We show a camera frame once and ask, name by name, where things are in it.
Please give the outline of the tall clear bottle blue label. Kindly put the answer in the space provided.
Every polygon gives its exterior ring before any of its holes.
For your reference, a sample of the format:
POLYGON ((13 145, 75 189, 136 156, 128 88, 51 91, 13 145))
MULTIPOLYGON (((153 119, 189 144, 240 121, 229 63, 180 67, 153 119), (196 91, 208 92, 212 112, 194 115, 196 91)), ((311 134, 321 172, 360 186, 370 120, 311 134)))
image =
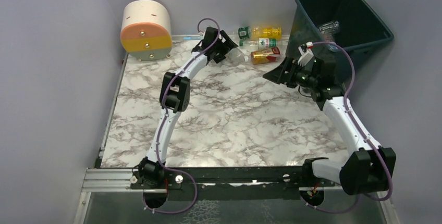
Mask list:
POLYGON ((243 62, 245 57, 247 56, 237 47, 230 50, 228 53, 228 58, 232 61, 243 62))

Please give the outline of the yellow bottle green label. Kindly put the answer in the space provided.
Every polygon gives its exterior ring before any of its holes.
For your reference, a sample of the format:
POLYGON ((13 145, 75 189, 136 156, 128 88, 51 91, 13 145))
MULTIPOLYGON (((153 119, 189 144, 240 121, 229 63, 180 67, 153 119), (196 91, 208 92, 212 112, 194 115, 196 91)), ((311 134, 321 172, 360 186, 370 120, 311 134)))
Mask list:
POLYGON ((241 27, 237 31, 237 36, 240 40, 257 40, 259 38, 281 39, 281 27, 241 27))

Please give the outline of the clear bottle green cap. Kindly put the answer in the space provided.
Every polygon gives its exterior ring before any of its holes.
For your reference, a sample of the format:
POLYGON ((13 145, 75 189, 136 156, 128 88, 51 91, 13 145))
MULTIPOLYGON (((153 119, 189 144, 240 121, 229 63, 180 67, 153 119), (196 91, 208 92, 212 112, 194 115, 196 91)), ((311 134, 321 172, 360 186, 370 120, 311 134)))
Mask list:
POLYGON ((266 49, 276 47, 279 43, 280 41, 274 38, 259 38, 258 40, 253 41, 240 40, 239 46, 253 46, 258 49, 266 49))

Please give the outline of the amber tea bottle red label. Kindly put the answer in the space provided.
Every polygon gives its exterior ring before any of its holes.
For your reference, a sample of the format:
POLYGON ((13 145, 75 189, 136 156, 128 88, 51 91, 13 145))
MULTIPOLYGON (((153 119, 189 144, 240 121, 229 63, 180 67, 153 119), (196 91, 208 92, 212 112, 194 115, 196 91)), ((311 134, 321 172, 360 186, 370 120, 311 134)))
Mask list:
POLYGON ((254 65, 275 63, 280 56, 281 53, 278 47, 262 49, 251 53, 251 63, 254 65))

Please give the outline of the clear bottle purple-blue label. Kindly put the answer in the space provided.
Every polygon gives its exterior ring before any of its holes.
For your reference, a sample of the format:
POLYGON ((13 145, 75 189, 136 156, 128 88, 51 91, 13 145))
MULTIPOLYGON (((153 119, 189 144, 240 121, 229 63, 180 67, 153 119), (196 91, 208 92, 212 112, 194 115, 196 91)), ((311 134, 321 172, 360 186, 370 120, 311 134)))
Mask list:
POLYGON ((324 23, 317 27, 326 42, 334 42, 335 35, 340 32, 340 22, 337 20, 324 23))

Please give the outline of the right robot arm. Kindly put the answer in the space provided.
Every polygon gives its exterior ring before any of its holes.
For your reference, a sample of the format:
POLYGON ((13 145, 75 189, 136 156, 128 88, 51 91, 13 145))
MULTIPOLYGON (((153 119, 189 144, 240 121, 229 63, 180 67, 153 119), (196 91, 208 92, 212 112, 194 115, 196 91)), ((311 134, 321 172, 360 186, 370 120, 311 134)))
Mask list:
POLYGON ((349 153, 345 163, 328 158, 310 158, 303 164, 307 181, 327 179, 342 186, 348 195, 385 191, 386 200, 392 195, 392 173, 396 153, 373 138, 353 111, 349 99, 335 78, 336 61, 331 55, 313 58, 313 66, 306 69, 297 60, 286 57, 263 78, 289 88, 305 87, 311 99, 332 121, 349 153))

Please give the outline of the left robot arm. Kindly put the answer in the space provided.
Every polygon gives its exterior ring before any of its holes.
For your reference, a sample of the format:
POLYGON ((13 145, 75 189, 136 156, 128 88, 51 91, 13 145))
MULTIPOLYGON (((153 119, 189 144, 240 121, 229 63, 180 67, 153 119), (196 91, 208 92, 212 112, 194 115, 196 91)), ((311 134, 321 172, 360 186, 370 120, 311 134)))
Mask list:
POLYGON ((189 59, 176 71, 164 74, 159 102, 161 115, 154 140, 138 164, 140 182, 158 186, 164 181, 168 145, 175 125, 190 102, 191 80, 210 61, 219 63, 238 47, 224 30, 208 27, 189 59))

